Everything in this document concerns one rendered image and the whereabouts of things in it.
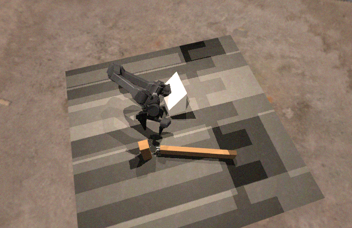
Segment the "brown wooden post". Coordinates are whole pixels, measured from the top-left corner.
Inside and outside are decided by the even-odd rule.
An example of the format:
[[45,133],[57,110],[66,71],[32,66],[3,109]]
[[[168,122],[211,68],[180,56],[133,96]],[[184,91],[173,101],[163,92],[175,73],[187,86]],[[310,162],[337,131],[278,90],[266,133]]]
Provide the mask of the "brown wooden post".
[[144,160],[152,159],[151,150],[149,148],[149,144],[147,140],[138,142],[140,152]]

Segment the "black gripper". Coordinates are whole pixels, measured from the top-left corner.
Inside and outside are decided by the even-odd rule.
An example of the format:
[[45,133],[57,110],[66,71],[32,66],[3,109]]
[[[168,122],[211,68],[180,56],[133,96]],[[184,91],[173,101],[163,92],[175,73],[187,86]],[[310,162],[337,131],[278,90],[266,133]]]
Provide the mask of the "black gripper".
[[160,117],[159,114],[157,116],[150,116],[149,114],[147,115],[147,113],[143,111],[140,111],[138,114],[136,114],[136,119],[138,119],[138,121],[141,123],[144,130],[146,130],[146,127],[147,127],[147,119],[159,122],[160,123],[159,135],[160,135],[163,129],[167,128],[171,124],[171,120],[168,118],[159,119],[159,117]]

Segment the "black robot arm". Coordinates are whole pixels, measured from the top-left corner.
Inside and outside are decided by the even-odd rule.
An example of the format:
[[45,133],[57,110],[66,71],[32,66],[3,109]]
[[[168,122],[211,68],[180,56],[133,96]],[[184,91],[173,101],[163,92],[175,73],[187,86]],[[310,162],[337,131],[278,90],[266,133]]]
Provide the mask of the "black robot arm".
[[[132,98],[147,112],[150,116],[157,116],[162,118],[164,110],[160,109],[159,95],[164,97],[171,93],[170,84],[166,85],[164,82],[158,80],[146,81],[128,71],[126,71],[118,62],[111,62],[107,70],[108,78],[116,82],[122,88],[131,93]],[[137,87],[134,84],[140,86]]]

